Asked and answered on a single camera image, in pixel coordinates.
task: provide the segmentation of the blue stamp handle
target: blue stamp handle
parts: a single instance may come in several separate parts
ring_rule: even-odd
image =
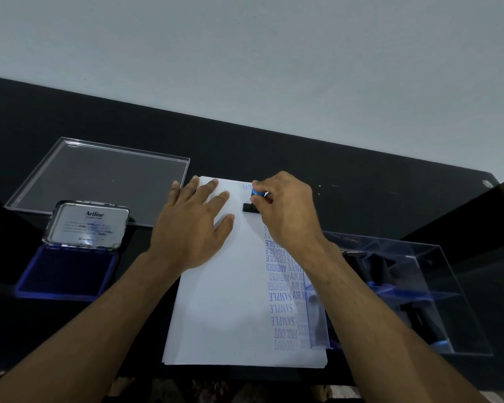
[[[254,188],[252,188],[252,195],[265,196],[266,192],[257,192]]]

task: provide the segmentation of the black desk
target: black desk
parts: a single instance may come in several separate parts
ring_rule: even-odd
[[[310,184],[323,229],[401,238],[487,190],[485,172],[341,146],[0,79],[0,201],[5,203],[60,136],[191,158],[191,175],[251,181],[287,170]],[[26,218],[44,227],[44,216]],[[129,227],[116,278],[147,249]],[[339,352],[322,370],[164,366],[174,285],[134,342],[121,373],[195,379],[350,384]],[[0,368],[13,366],[86,304],[0,296]],[[450,359],[477,387],[504,389],[504,361]]]

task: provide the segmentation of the artline logo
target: artline logo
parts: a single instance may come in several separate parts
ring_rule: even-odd
[[[86,216],[98,216],[98,217],[102,217],[102,216],[105,216],[104,213],[99,213],[99,212],[90,212],[89,210],[86,212]]]

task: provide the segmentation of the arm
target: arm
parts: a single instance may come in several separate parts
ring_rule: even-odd
[[[98,402],[130,345],[168,288],[186,269],[222,247],[233,216],[213,229],[229,193],[205,203],[217,185],[182,190],[175,182],[151,236],[150,249],[99,299],[0,379],[0,402]]]
[[[314,285],[367,402],[485,402],[440,355],[407,327],[325,239],[312,190],[287,172],[253,182],[253,196],[273,239]]]

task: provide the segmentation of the ink pad lid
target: ink pad lid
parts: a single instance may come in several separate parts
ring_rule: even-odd
[[[120,247],[129,209],[109,203],[60,201],[43,236],[56,247],[116,250]]]

